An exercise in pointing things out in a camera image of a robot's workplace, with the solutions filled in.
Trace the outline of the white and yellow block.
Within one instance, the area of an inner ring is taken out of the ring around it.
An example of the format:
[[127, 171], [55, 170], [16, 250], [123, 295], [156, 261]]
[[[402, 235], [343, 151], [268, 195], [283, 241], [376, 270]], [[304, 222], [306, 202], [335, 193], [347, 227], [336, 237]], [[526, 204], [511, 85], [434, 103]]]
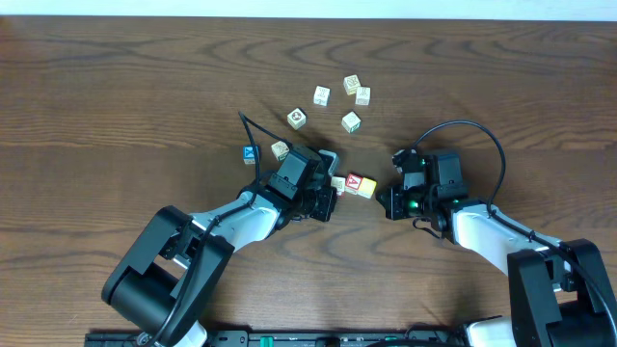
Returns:
[[375, 180], [364, 177], [358, 188], [358, 195], [370, 200], [375, 192], [376, 187], [377, 182]]

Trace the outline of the red letter A block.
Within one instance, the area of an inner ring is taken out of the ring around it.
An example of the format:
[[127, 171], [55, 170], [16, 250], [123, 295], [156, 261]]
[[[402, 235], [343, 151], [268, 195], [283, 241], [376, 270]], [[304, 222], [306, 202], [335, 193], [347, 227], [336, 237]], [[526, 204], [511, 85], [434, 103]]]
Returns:
[[362, 180], [362, 176], [356, 175], [354, 173], [349, 173], [344, 183], [345, 192], [351, 195], [356, 195], [360, 190]]

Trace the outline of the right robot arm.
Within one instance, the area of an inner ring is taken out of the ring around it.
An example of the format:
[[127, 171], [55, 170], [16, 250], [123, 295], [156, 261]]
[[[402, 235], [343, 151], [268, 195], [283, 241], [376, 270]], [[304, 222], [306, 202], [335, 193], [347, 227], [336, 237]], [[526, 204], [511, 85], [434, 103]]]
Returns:
[[465, 325], [468, 346], [615, 345], [616, 299], [591, 241], [538, 233], [453, 183], [395, 185], [377, 200], [387, 218], [428, 222], [434, 235], [479, 254], [507, 277], [509, 316]]

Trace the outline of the white block green edge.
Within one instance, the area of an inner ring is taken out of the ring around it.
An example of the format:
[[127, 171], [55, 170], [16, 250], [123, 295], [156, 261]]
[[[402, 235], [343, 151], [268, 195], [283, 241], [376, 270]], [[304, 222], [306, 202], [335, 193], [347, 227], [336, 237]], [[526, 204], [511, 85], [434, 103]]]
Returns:
[[285, 160], [290, 151], [289, 145], [284, 141], [277, 141], [271, 145], [271, 150], [279, 162]]

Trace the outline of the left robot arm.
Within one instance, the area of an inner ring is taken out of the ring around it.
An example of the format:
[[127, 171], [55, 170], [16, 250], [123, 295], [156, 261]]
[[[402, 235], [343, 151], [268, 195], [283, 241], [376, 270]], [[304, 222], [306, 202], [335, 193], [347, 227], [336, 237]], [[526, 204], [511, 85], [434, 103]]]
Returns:
[[149, 334], [149, 345], [204, 342], [198, 320], [232, 255], [299, 217], [328, 221], [332, 177], [322, 164], [287, 160], [214, 210], [161, 208], [103, 285], [103, 302]]

